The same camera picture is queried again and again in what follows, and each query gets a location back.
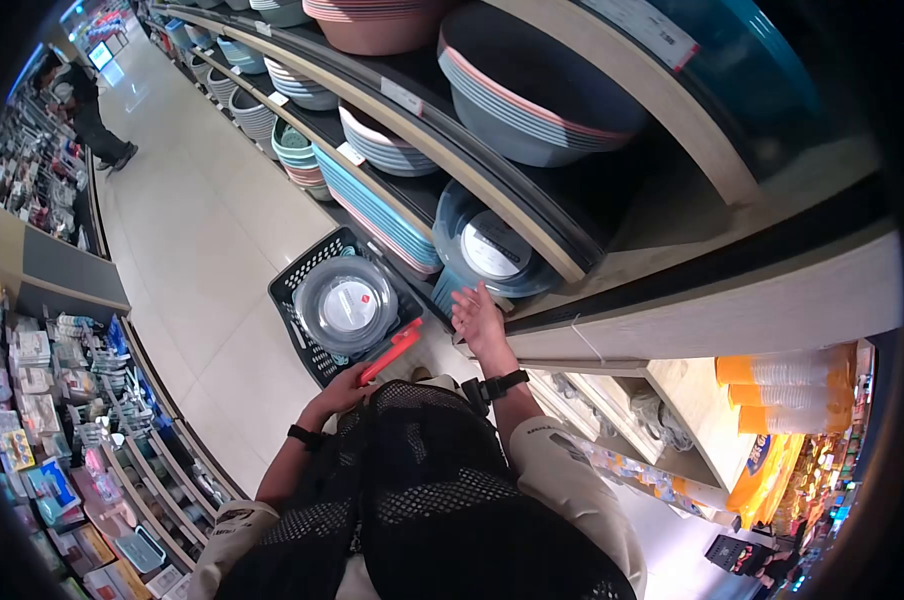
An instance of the aisle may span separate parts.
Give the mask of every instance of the aisle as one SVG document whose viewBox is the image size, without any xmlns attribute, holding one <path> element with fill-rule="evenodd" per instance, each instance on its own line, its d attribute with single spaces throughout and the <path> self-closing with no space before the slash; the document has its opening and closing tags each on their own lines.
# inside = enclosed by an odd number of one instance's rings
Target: aisle
<svg viewBox="0 0 904 600">
<path fill-rule="evenodd" d="M 159 377 L 253 496 L 318 390 L 266 287 L 335 223 L 132 37 L 99 99 L 106 126 L 139 146 L 121 172 L 98 174 L 106 239 Z"/>
</svg>

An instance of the tile floor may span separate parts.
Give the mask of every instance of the tile floor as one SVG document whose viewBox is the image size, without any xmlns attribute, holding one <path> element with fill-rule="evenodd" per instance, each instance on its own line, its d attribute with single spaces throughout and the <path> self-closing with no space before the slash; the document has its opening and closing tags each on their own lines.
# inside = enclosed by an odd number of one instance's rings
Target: tile floor
<svg viewBox="0 0 904 600">
<path fill-rule="evenodd" d="M 254 496 L 287 427 L 318 391 L 266 287 L 335 223 L 141 30 L 130 38 L 99 99 L 106 126 L 140 148 L 121 172 L 98 174 L 106 238 L 159 377 L 206 447 Z M 424 333 L 416 360 L 432 373 L 478 375 L 437 321 Z M 388 374 L 403 377 L 414 366 L 405 360 Z M 620 490 L 646 551 L 648 600 L 751 597 L 754 585 L 702 556 L 718 526 Z"/>
</svg>

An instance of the price tag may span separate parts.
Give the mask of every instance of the price tag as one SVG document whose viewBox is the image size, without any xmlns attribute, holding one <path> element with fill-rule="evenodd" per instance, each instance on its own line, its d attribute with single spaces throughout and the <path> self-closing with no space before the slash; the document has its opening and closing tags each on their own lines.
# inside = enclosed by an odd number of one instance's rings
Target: price tag
<svg viewBox="0 0 904 600">
<path fill-rule="evenodd" d="M 392 102 L 395 102 L 409 113 L 418 117 L 422 116 L 422 98 L 402 87 L 395 81 L 383 77 L 379 90 L 382 91 L 382 95 Z"/>
<path fill-rule="evenodd" d="M 268 94 L 268 100 L 275 102 L 280 107 L 284 107 L 285 103 L 289 102 L 289 99 L 286 98 L 285 96 L 283 96 L 282 93 L 278 92 L 278 91 L 273 91 L 272 93 Z"/>
<path fill-rule="evenodd" d="M 352 148 L 352 144 L 349 142 L 342 142 L 341 146 L 336 148 L 338 153 L 348 159 L 349 162 L 354 164 L 355 166 L 359 166 L 363 162 L 366 161 L 366 158 L 362 156 L 355 148 Z"/>
<path fill-rule="evenodd" d="M 691 35 L 644 0 L 581 0 L 581 4 L 621 27 L 675 73 L 699 52 Z"/>
</svg>

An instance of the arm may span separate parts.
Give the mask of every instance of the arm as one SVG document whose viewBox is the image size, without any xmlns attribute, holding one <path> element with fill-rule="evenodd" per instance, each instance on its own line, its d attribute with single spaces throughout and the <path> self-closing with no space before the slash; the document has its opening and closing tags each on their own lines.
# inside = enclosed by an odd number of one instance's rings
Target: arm
<svg viewBox="0 0 904 600">
<path fill-rule="evenodd" d="M 452 326 L 465 338 L 468 347 L 479 360 L 482 375 L 488 378 L 507 376 L 518 369 L 518 359 L 506 342 L 502 313 L 489 294 L 485 282 L 475 290 L 462 288 L 452 292 Z M 508 389 L 505 397 L 492 402 L 495 424 L 502 439 L 502 448 L 511 460 L 509 440 L 522 422 L 545 413 L 532 397 L 529 386 L 520 383 Z"/>
<path fill-rule="evenodd" d="M 359 376 L 371 363 L 350 366 L 336 375 L 332 383 L 308 403 L 295 424 L 306 431 L 321 433 L 326 422 L 337 413 L 344 413 L 378 389 L 378 386 L 357 387 Z M 299 478 L 311 458 L 305 443 L 298 438 L 286 438 L 278 454 L 266 469 L 255 500 L 278 510 L 296 491 Z"/>
</svg>

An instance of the hand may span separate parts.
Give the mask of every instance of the hand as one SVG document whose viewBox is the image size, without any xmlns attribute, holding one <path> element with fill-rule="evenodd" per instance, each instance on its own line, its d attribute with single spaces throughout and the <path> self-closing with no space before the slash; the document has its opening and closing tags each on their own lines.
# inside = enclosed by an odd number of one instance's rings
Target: hand
<svg viewBox="0 0 904 600">
<path fill-rule="evenodd" d="M 489 294 L 486 282 L 479 281 L 475 290 L 463 287 L 461 292 L 452 292 L 452 300 L 456 302 L 452 305 L 452 327 L 465 338 L 472 354 L 479 359 L 482 371 L 487 366 L 495 366 L 494 370 L 499 371 L 499 367 L 504 369 L 515 363 L 506 372 L 486 372 L 485 376 L 502 376 L 518 369 L 516 356 L 506 342 L 505 320 Z"/>
<path fill-rule="evenodd" d="M 359 363 L 336 375 L 327 388 L 312 398 L 296 424 L 309 431 L 320 431 L 332 415 L 345 413 L 371 396 L 379 386 L 359 387 L 362 372 L 370 366 L 372 363 Z"/>
</svg>

